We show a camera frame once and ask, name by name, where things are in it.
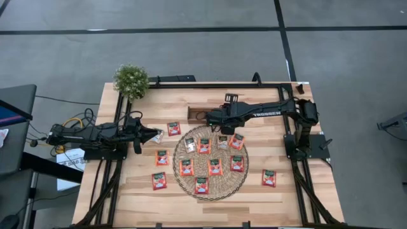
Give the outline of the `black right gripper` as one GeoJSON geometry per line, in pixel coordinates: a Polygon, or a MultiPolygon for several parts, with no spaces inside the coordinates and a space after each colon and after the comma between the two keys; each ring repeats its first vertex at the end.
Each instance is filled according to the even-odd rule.
{"type": "Polygon", "coordinates": [[[206,121],[208,125],[221,126],[222,134],[234,134],[236,127],[244,125],[248,110],[246,103],[224,103],[221,109],[206,112],[206,121]]]}

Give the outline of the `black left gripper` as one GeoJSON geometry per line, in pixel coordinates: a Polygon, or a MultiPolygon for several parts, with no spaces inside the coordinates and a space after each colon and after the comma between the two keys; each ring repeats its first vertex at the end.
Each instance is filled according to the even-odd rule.
{"type": "MultiPolygon", "coordinates": [[[[133,117],[129,117],[127,119],[127,132],[134,138],[133,139],[133,147],[134,147],[134,151],[135,154],[141,154],[142,153],[142,149],[141,149],[141,133],[140,133],[140,129],[141,129],[141,119],[140,118],[133,118],[133,117]]],[[[156,144],[160,144],[161,143],[161,133],[163,132],[163,130],[158,129],[158,128],[148,128],[145,127],[144,125],[142,126],[142,133],[145,135],[155,135],[154,137],[145,140],[144,142],[153,142],[156,144]]]]}

